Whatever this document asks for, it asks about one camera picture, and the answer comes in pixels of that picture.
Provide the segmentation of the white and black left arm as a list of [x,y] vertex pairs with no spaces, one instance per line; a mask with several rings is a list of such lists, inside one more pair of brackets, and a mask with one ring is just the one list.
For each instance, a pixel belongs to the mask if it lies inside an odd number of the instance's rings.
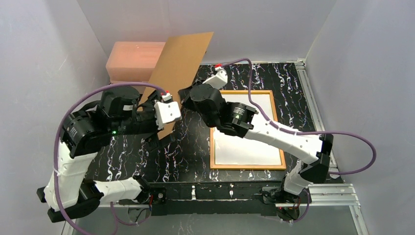
[[165,190],[151,187],[141,175],[110,182],[88,180],[85,175],[98,152],[116,136],[139,135],[151,150],[173,142],[172,135],[160,139],[158,133],[181,119],[179,104],[158,86],[145,102],[133,83],[99,91],[99,100],[83,107],[75,104],[58,129],[54,172],[49,183],[37,190],[53,223],[85,217],[102,203],[132,200],[151,205],[165,200]]

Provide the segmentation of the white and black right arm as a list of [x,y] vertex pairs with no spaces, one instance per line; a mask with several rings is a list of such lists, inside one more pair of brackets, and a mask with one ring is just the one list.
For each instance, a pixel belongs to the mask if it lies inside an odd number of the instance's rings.
[[297,157],[279,188],[263,190],[269,202],[293,201],[308,186],[325,181],[333,136],[279,123],[270,91],[224,91],[200,84],[180,90],[179,97],[211,129],[212,167],[285,169],[283,154]]

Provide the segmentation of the brown frame backing board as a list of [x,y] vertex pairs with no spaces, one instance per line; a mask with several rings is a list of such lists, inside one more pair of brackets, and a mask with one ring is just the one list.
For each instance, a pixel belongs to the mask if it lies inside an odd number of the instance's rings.
[[181,107],[178,91],[192,84],[213,34],[169,37],[148,82],[168,91]]

